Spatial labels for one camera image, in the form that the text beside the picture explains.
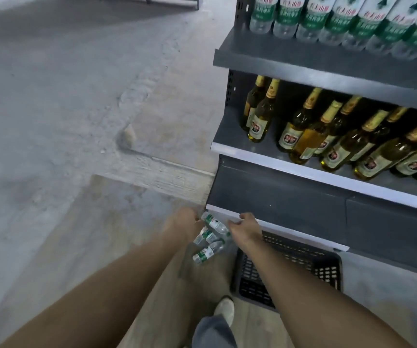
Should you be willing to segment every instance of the bottom shelf panel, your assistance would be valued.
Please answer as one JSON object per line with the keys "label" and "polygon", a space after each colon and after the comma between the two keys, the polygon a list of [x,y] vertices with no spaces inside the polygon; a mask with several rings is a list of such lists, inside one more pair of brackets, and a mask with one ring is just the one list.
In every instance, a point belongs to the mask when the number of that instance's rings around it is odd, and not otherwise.
{"label": "bottom shelf panel", "polygon": [[221,222],[252,212],[264,231],[417,272],[417,209],[222,156],[207,199]]}

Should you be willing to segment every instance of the shoe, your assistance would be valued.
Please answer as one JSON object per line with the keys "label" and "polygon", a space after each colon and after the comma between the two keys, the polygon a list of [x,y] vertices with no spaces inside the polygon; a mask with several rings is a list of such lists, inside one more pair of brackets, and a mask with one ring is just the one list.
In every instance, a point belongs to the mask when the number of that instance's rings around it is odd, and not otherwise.
{"label": "shoe", "polygon": [[228,326],[231,327],[235,319],[235,304],[233,300],[230,297],[223,297],[217,304],[213,315],[223,316]]}

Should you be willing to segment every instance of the shelf edge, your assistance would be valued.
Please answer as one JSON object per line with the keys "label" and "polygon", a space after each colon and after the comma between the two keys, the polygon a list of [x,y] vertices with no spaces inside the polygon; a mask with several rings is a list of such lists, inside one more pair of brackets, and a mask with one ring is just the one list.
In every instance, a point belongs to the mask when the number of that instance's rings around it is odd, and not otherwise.
{"label": "shelf edge", "polygon": [[389,200],[394,203],[411,206],[417,209],[417,196],[399,192],[393,189],[376,186],[364,181],[352,180],[347,177],[332,174],[326,171],[316,170],[307,166],[297,165],[287,161],[260,155],[255,152],[241,150],[232,146],[212,142],[210,150],[219,154],[230,156],[235,159],[243,160],[260,166],[272,168],[288,174],[322,182],[335,187],[351,190],[364,195],[369,195],[379,199]]}
{"label": "shelf edge", "polygon": [[[230,210],[223,209],[221,207],[217,207],[215,205],[207,204],[206,209],[213,212],[219,212],[224,214],[233,219],[233,221],[240,221],[239,214]],[[292,236],[293,240],[299,241],[309,246],[314,246],[317,248],[326,248],[327,250],[339,250],[339,251],[348,251],[350,248],[340,243],[336,243],[327,239],[323,239],[316,236],[311,236],[310,234],[295,231],[291,228],[282,227],[270,222],[266,222],[263,220],[255,219],[261,227],[268,228],[268,232],[275,233],[278,236],[291,238],[286,235]]]}

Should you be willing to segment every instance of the gray pants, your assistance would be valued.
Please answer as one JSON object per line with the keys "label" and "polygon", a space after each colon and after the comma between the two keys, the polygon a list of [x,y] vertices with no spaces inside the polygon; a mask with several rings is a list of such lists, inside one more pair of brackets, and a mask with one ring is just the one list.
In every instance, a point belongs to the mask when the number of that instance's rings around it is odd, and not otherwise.
{"label": "gray pants", "polygon": [[192,348],[237,348],[235,337],[221,315],[202,318],[192,336]]}

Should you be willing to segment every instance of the leg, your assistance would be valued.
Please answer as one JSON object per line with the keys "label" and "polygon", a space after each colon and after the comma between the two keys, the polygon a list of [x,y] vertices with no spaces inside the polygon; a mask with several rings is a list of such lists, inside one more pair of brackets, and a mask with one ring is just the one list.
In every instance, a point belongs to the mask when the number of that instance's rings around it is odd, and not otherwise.
{"label": "leg", "polygon": [[195,329],[192,348],[236,348],[236,341],[229,328],[234,319],[234,303],[226,297],[215,309],[214,316],[204,317]]}

